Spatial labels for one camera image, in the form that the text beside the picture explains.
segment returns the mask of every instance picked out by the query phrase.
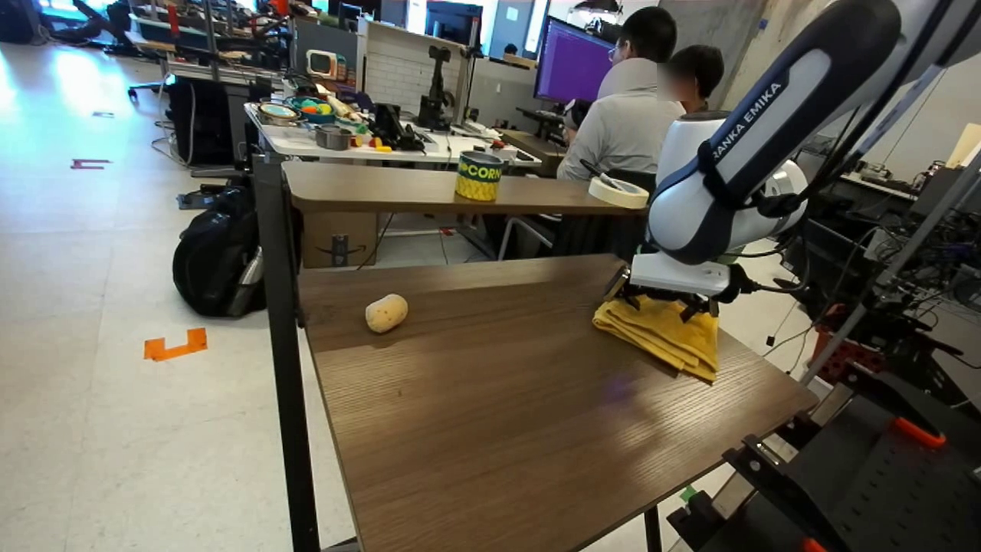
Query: small robot arm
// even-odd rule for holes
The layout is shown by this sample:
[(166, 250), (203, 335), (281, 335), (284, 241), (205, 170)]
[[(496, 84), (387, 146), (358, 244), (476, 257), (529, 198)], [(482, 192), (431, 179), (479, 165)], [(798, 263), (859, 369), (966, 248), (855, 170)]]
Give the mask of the small robot arm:
[[(981, 50), (979, 15), (981, 0), (830, 4), (735, 110), (690, 114), (674, 123), (649, 205), (646, 240), (656, 252), (636, 255), (606, 298), (623, 295), (628, 283), (633, 295), (695, 295), (723, 303), (767, 289), (738, 266), (711, 260), (800, 220), (806, 207), (800, 194), (808, 184), (787, 159), (849, 111), (877, 98), (884, 102), (900, 83), (928, 69), (975, 55)], [(891, 113), (894, 119), (899, 114)], [(890, 124), (880, 123), (869, 135), (881, 136)], [(772, 208), (778, 201), (780, 208)]]

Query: person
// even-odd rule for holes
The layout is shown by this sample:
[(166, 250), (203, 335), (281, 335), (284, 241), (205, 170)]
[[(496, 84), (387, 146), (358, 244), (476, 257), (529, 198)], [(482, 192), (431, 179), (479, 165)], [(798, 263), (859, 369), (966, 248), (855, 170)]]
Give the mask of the person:
[(726, 64), (714, 46), (689, 46), (675, 53), (665, 72), (674, 97), (687, 113), (695, 113), (708, 109), (708, 97), (722, 82)]
[(582, 160), (603, 171), (653, 174), (671, 124), (685, 114), (681, 104), (657, 96), (657, 64), (674, 52), (678, 32), (663, 8), (641, 8), (624, 22), (613, 63), (578, 131), (567, 132), (569, 147), (556, 176), (588, 181)]

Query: yellow cloth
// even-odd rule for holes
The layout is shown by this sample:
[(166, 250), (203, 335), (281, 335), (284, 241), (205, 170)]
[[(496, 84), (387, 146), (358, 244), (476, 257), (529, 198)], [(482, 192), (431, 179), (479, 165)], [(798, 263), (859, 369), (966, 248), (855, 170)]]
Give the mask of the yellow cloth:
[(637, 310), (622, 299), (602, 304), (593, 315), (593, 326), (640, 347), (679, 371), (709, 383), (719, 370), (717, 337), (719, 321), (700, 312), (681, 321), (685, 307), (678, 302), (637, 298)]

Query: white floor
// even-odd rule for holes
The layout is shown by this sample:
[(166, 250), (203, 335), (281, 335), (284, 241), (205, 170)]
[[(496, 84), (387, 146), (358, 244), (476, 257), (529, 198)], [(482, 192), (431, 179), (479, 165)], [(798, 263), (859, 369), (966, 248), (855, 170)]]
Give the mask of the white floor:
[[(178, 233), (196, 213), (177, 210), (175, 195), (200, 181), (150, 148), (163, 132), (155, 96), (127, 99), (127, 84), (158, 78), (154, 65), (94, 50), (0, 44), (2, 551), (289, 548), (266, 314), (202, 320), (171, 281)], [(112, 163), (71, 170), (76, 158)], [(444, 244), (449, 262), (474, 260), (461, 238)], [(437, 237), (393, 238), (380, 251), (381, 266), (443, 262)], [(775, 258), (747, 265), (760, 281), (787, 277)], [(722, 326), (763, 353), (791, 303), (745, 297), (723, 308)], [(202, 325), (206, 352), (143, 359), (145, 340), (182, 342)], [(794, 309), (777, 341), (806, 326)], [(799, 346), (770, 358), (791, 369)], [(328, 545), (353, 528), (304, 362)], [(714, 492), (730, 472), (695, 488)], [(669, 499), (661, 514), (681, 504)], [(643, 522), (589, 550), (644, 550)]]

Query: cardboard box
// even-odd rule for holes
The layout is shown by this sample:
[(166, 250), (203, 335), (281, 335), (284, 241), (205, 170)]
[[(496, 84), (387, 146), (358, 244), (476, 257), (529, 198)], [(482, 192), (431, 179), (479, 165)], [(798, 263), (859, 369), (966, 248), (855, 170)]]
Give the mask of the cardboard box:
[[(303, 266), (358, 266), (375, 250), (377, 213), (304, 213)], [(366, 264), (375, 264), (375, 258)]]

